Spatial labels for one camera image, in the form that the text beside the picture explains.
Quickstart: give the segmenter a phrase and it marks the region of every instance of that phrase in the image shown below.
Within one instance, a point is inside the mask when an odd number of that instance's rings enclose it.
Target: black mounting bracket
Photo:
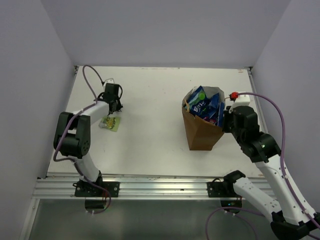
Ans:
[[[236,170],[230,172],[223,177],[223,181],[215,178],[213,181],[206,183],[209,198],[239,198],[240,196],[234,191],[234,183],[240,179],[245,178],[241,171]]]
[[[232,191],[226,191],[223,181],[208,181],[206,183],[209,198],[239,198],[240,196]]]
[[[94,198],[102,197],[103,191],[92,186],[86,181],[78,181],[77,183],[72,184],[75,187],[74,196],[79,198]],[[117,198],[119,195],[120,182],[118,181],[102,181],[99,184],[100,187],[106,189],[112,198]]]

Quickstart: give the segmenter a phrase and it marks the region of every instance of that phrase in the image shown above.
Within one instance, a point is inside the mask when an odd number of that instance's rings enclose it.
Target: metal frame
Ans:
[[[75,68],[74,79],[78,73],[78,66]],[[251,69],[247,69],[251,87],[254,92],[256,88],[253,81]],[[267,125],[263,116],[259,98],[255,97],[258,116],[261,128],[268,132]],[[208,197],[207,182],[215,179],[214,176],[155,176],[155,175],[103,175],[104,181],[120,182],[119,196],[112,200],[203,200],[220,201],[232,200],[230,197]],[[275,198],[275,195],[265,178],[249,178],[251,182],[267,195]],[[76,200],[85,199],[84,197],[75,197],[75,188],[72,186],[79,180],[77,173],[51,173],[48,172],[45,179],[38,179],[30,207],[28,209],[24,226],[20,234],[20,240],[28,240],[38,206],[41,199],[51,200]],[[100,197],[91,197],[90,199],[101,199]]]

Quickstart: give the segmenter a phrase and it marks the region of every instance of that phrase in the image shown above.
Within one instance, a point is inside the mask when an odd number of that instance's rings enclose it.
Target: blue snack package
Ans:
[[[224,110],[225,110],[225,103],[220,102],[219,104],[219,111],[218,111],[218,121],[217,126],[222,128],[222,124],[224,122]]]
[[[189,111],[190,113],[200,117],[202,115],[202,112],[206,109],[206,105],[207,101],[201,100],[197,104],[190,106]]]
[[[198,104],[201,101],[207,101],[207,96],[205,90],[202,86],[199,86],[188,98],[187,103],[189,104],[190,108],[193,105]]]
[[[209,100],[208,105],[202,111],[200,117],[207,122],[216,123],[218,121],[219,93],[216,93]]]

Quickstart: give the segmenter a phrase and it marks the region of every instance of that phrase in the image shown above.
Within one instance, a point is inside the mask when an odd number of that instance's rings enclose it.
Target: white wall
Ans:
[[[253,67],[258,93],[281,108],[285,161],[306,199],[320,212],[320,1],[292,0]],[[261,103],[270,133],[281,141],[278,114]]]
[[[290,0],[42,0],[78,65],[253,66]]]
[[[0,29],[0,239],[16,240],[48,166],[73,65],[39,0],[1,1]]]

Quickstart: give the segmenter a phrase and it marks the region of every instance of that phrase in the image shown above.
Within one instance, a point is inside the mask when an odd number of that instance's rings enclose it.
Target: snack package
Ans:
[[[112,132],[116,132],[118,131],[119,124],[120,117],[104,116],[99,123],[99,127],[102,129],[109,129]]]
[[[221,127],[225,108],[223,101],[224,94],[216,87],[199,86],[184,99],[184,108],[192,115]]]

